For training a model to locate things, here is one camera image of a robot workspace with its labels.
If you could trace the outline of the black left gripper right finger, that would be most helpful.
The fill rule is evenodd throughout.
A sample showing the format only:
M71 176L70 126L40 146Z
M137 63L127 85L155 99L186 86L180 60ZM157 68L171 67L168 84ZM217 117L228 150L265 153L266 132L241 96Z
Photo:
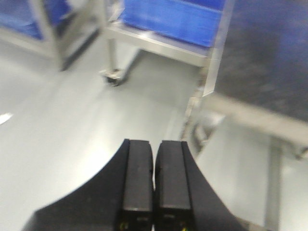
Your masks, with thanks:
M155 163L156 231L243 231L192 157L185 141L162 141Z

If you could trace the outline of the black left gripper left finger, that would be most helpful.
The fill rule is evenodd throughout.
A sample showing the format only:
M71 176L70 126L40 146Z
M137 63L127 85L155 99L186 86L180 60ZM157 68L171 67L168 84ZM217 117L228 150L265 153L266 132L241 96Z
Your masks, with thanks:
M148 141L123 140L89 181L35 211L25 231L150 231L153 154Z

